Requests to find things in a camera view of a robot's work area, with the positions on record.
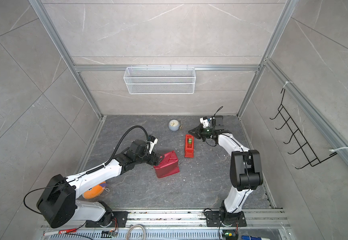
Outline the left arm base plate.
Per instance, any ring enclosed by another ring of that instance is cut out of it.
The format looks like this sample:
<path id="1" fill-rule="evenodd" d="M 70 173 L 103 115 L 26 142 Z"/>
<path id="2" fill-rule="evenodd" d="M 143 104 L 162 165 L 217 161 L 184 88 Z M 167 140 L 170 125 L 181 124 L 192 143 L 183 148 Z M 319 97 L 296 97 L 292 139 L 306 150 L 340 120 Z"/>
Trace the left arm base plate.
<path id="1" fill-rule="evenodd" d="M 124 228 L 126 226 L 128 215 L 129 212 L 127 211 L 112 212 L 111 214 L 106 213 L 100 226 L 103 228 L 115 228 L 116 226 Z"/>

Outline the dark red wrapping paper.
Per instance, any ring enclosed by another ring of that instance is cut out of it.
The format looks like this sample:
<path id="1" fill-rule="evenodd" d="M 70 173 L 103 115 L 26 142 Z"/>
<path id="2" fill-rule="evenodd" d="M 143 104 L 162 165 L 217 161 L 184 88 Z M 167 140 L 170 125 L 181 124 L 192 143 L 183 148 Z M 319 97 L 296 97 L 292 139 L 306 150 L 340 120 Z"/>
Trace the dark red wrapping paper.
<path id="1" fill-rule="evenodd" d="M 180 172 L 179 159 L 175 151 L 164 154 L 162 161 L 154 166 L 156 176 L 161 179 Z"/>

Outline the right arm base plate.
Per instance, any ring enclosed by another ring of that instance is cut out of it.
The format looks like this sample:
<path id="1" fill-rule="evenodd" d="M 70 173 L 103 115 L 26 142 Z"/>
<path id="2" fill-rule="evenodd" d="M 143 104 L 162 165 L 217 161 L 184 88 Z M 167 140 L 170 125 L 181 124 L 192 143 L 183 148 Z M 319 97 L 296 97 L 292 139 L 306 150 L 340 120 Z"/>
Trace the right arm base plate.
<path id="1" fill-rule="evenodd" d="M 246 227 L 246 217 L 244 212 L 238 213 L 225 213 L 221 211 L 209 211 L 204 212 L 206 223 L 208 227 Z"/>

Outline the red tape dispenser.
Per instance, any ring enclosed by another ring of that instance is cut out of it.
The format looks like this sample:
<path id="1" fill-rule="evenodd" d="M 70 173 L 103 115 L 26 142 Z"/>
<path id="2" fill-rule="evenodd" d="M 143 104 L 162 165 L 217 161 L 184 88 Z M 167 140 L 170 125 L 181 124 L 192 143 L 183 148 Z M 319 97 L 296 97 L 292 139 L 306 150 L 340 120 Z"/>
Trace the red tape dispenser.
<path id="1" fill-rule="evenodd" d="M 186 135 L 185 138 L 185 158 L 194 157 L 194 137 L 190 134 Z"/>

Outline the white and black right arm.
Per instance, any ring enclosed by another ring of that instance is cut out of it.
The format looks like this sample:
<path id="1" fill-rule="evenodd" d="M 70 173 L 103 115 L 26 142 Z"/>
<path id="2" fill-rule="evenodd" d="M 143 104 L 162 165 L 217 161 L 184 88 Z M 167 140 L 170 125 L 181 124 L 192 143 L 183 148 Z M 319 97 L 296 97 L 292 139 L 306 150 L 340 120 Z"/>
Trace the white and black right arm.
<path id="1" fill-rule="evenodd" d="M 207 139 L 214 140 L 217 146 L 222 147 L 231 156 L 229 175 L 232 187 L 219 209 L 219 220 L 224 226 L 235 224 L 245 227 L 246 224 L 242 223 L 243 204 L 264 180 L 260 153 L 245 147 L 227 130 L 204 128 L 200 124 L 189 130 L 189 134 L 204 142 Z"/>

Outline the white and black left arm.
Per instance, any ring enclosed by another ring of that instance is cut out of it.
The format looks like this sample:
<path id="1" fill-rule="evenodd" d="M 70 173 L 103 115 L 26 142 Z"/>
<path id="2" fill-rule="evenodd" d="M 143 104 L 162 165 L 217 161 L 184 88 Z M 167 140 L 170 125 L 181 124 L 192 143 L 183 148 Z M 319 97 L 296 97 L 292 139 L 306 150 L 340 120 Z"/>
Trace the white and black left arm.
<path id="1" fill-rule="evenodd" d="M 145 140 L 133 141 L 121 153 L 117 152 L 122 143 L 119 141 L 106 162 L 68 177 L 55 175 L 46 187 L 41 188 L 42 194 L 36 203 L 36 209 L 29 207 L 26 202 L 23 202 L 23 205 L 30 211 L 42 215 L 53 229 L 69 221 L 86 221 L 88 224 L 100 227 L 113 224 L 113 211 L 105 202 L 80 201 L 79 197 L 99 184 L 132 170 L 136 165 L 157 166 L 160 164 L 163 156 L 153 151 L 158 140 L 149 135 L 144 127 L 132 126 L 121 139 L 124 140 L 132 130 L 137 128 L 144 132 Z"/>

